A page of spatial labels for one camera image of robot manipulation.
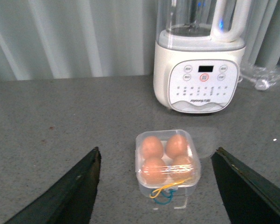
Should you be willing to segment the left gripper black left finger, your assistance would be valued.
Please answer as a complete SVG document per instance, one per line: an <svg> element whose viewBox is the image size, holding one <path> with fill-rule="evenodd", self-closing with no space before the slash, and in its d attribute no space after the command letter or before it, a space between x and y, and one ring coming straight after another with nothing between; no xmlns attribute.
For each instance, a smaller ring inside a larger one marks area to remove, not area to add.
<svg viewBox="0 0 280 224"><path fill-rule="evenodd" d="M101 154L94 147L64 176L8 224L88 224L95 203Z"/></svg>

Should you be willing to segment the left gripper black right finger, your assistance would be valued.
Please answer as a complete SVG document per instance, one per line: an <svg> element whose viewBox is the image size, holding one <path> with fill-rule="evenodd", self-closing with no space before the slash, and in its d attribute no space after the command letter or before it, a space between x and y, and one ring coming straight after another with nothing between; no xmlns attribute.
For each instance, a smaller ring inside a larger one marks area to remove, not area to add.
<svg viewBox="0 0 280 224"><path fill-rule="evenodd" d="M211 161L232 224L280 224L280 188L222 147Z"/></svg>

